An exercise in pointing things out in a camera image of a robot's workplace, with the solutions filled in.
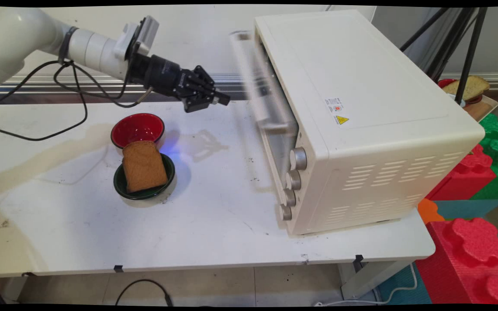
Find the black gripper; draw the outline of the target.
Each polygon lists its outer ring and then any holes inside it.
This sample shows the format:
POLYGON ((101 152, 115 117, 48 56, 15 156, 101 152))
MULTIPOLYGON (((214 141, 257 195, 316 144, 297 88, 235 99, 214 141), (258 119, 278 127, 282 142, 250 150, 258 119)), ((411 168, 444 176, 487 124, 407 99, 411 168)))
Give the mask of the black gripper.
POLYGON ((231 97, 215 86, 215 81, 201 66, 194 70, 181 68, 177 63, 152 55, 135 54, 128 65, 130 83, 169 97, 182 99, 184 111, 192 113, 208 108, 211 104, 227 106, 231 97), (185 86, 190 76, 190 89, 185 86))

